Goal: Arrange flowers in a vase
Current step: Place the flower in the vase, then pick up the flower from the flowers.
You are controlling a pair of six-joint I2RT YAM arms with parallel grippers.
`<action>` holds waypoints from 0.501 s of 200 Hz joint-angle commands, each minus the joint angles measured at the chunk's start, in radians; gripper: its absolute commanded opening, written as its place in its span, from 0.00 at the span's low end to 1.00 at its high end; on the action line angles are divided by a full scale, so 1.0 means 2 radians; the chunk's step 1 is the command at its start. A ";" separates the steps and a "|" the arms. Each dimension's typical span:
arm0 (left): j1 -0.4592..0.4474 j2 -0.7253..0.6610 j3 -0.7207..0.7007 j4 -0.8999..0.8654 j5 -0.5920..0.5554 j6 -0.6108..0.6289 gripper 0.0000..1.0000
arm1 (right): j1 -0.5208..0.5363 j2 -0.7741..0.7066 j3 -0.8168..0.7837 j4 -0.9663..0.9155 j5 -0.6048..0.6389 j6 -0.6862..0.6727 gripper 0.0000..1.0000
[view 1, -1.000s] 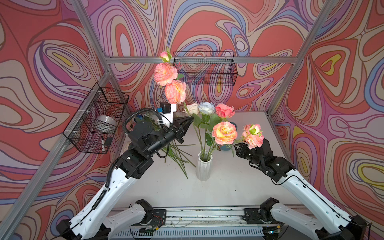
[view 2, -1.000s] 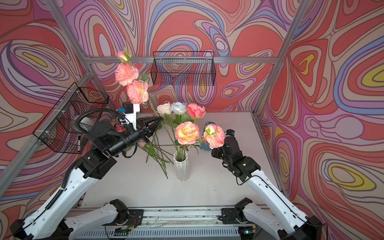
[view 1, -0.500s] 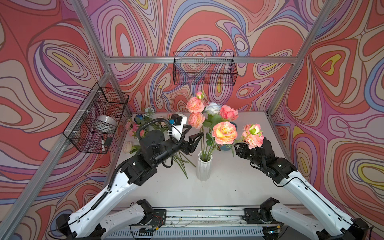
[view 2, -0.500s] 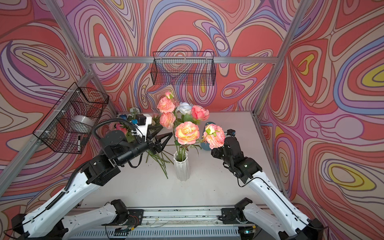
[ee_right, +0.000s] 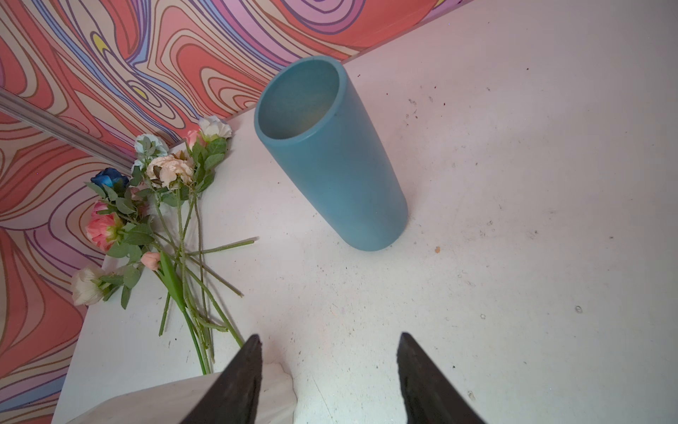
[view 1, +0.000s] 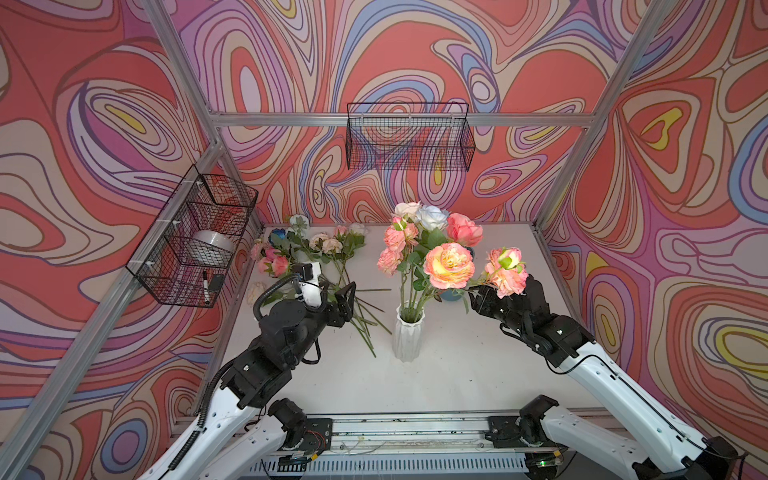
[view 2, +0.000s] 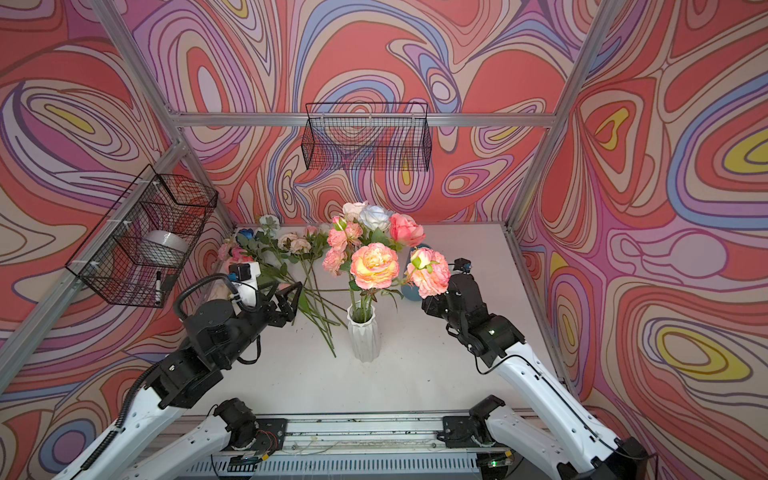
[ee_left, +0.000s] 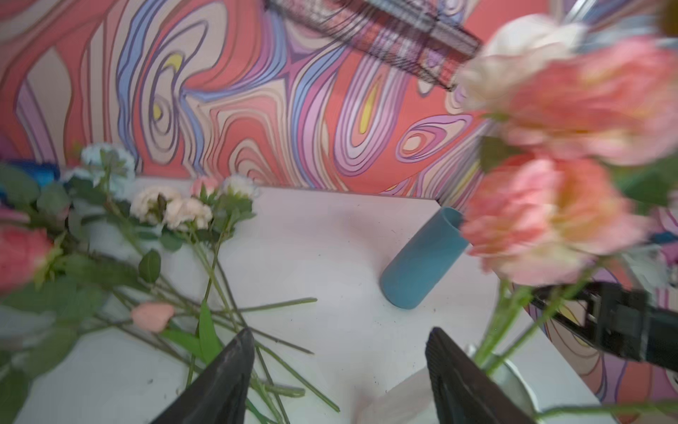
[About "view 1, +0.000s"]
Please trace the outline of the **pink spray rose stem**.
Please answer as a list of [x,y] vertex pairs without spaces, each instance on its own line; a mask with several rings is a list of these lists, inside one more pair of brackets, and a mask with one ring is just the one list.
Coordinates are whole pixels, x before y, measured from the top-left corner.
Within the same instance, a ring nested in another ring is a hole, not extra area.
[[418,213],[420,202],[399,203],[390,225],[384,232],[385,248],[380,253],[377,268],[384,274],[400,275],[400,318],[406,323],[416,323],[420,314],[417,312],[414,290],[414,260],[420,235]]

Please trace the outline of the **large peach double rose stem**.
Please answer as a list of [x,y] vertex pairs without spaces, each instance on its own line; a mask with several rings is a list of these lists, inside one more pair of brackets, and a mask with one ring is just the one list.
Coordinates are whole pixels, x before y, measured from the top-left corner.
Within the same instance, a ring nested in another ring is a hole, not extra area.
[[419,272],[426,295],[437,298],[445,292],[474,293],[481,297],[482,308],[493,299],[522,295],[531,278],[518,248],[491,250],[477,273],[469,249],[456,242],[431,249]]

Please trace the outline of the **pink artificial rose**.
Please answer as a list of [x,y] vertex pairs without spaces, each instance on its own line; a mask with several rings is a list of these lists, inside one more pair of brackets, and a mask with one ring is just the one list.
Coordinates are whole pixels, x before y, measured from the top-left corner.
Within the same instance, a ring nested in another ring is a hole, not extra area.
[[448,216],[445,233],[453,242],[468,248],[475,247],[483,239],[483,227],[460,213]]

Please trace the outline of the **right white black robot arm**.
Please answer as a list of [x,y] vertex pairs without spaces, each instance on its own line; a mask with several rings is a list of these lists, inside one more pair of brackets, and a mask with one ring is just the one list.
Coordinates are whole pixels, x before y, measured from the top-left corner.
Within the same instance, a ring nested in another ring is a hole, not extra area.
[[573,379],[626,430],[620,436],[539,395],[515,417],[492,417],[487,440],[497,448],[564,446],[622,479],[732,479],[744,455],[721,436],[706,437],[672,413],[614,362],[577,320],[551,312],[541,283],[499,297],[490,285],[472,286],[477,314],[541,356],[551,373]]

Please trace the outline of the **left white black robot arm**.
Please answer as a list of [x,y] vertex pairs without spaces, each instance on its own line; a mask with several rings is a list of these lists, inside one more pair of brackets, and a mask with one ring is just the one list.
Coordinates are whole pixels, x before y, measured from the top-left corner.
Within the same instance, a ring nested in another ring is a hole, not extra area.
[[334,294],[326,285],[295,275],[277,281],[254,302],[259,335],[214,375],[195,422],[145,473],[146,479],[210,479],[232,453],[253,460],[300,443],[306,416],[291,400],[276,400],[301,364],[321,357],[319,338],[327,327],[352,320],[355,283]]

